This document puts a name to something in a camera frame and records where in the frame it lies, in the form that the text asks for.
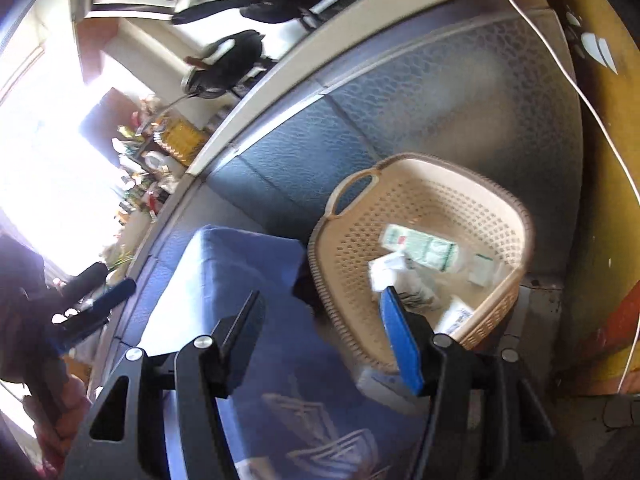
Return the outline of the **left hand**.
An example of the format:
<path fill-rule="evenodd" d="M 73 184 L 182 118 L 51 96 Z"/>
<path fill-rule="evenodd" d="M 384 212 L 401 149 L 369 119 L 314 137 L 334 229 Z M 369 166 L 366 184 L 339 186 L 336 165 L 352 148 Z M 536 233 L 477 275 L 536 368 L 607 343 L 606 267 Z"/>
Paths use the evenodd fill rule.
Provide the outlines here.
<path fill-rule="evenodd" d="M 67 376 L 62 389 L 64 405 L 56 422 L 50 422 L 33 396 L 24 396 L 23 408 L 34 422 L 35 435 L 42 453 L 42 465 L 38 468 L 43 479 L 57 479 L 82 421 L 92 408 L 86 396 L 86 385 L 76 375 Z"/>

